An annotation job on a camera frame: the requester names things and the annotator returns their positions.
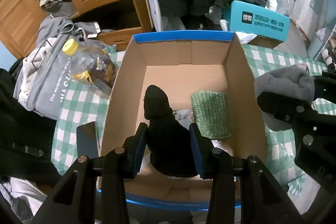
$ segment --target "open cardboard box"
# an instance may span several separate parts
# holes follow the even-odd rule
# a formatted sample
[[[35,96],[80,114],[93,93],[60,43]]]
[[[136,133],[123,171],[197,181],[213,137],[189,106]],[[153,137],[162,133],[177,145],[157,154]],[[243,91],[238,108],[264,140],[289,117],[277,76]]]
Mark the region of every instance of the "open cardboard box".
[[[200,90],[227,95],[232,136],[222,140],[234,156],[266,159],[266,136],[257,105],[254,78],[233,32],[171,31],[134,35],[113,87],[101,155],[122,146],[144,118],[143,99],[149,85],[168,96],[173,109],[192,109],[190,95]],[[134,180],[125,180],[128,198],[145,197],[167,204],[209,202],[211,180],[199,176],[169,179],[151,165]]]
[[[276,46],[280,45],[283,41],[272,39],[269,37],[261,37],[257,35],[254,39],[248,42],[249,45],[254,45],[258,47],[265,47],[265,48],[275,48]]]

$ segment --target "green mesh sponge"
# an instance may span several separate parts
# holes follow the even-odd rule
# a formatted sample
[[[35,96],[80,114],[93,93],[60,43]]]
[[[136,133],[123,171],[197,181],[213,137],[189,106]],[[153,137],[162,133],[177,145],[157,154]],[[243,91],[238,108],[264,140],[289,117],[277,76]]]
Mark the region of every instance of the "green mesh sponge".
[[[201,90],[191,95],[195,122],[201,135],[210,139],[231,136],[228,128],[225,93]]]

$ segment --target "green and white checkered cloth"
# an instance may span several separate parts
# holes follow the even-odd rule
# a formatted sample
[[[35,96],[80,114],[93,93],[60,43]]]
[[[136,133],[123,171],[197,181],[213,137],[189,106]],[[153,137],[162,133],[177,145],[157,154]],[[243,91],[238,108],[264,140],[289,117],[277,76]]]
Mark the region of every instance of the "green and white checkered cloth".
[[[125,51],[116,52],[116,47],[105,49],[112,61],[120,66]],[[76,129],[82,124],[96,121],[99,140],[102,139],[109,96],[72,80],[61,103],[52,142],[51,161],[63,175],[77,159]]]
[[[311,76],[321,75],[322,70],[326,69],[325,64],[309,58],[248,44],[243,45],[243,48],[255,78],[271,70],[300,63],[308,66]],[[312,107],[319,113],[336,115],[336,105],[327,100],[317,99],[313,102]],[[274,132],[265,125],[265,133],[268,143],[267,168],[280,184],[288,184],[289,191],[293,195],[299,196],[306,175],[294,163],[293,130]]]
[[[323,63],[309,58],[248,44],[243,45],[243,48],[254,77],[299,63],[307,64],[312,76],[321,75],[322,70],[326,69]],[[117,65],[121,64],[125,52],[116,52],[115,46],[112,46],[108,48],[108,53]],[[109,98],[101,91],[77,81],[69,84],[61,104],[51,154],[51,160],[60,174],[64,174],[77,158],[76,128],[79,125],[96,121],[101,140],[108,105]],[[336,105],[327,100],[318,99],[312,105],[319,113],[336,115]],[[273,132],[266,127],[265,133],[268,141],[266,166],[280,184],[288,184],[290,192],[298,196],[302,191],[306,175],[294,163],[293,131]]]

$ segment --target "plastic bottle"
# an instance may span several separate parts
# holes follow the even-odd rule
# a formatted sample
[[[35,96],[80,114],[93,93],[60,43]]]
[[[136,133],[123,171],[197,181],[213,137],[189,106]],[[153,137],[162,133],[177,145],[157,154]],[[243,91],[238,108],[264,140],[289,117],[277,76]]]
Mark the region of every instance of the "plastic bottle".
[[[65,42],[63,52],[70,57],[72,78],[111,94],[117,68],[102,49],[81,46],[71,38]]]

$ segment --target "black sock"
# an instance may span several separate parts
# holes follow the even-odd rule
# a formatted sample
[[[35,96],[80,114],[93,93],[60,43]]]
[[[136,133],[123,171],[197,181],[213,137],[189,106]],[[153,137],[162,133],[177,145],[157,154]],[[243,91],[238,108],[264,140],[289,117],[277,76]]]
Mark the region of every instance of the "black sock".
[[[146,90],[144,116],[150,121],[146,140],[153,167],[167,176],[196,176],[190,133],[175,119],[167,95],[155,85]]]

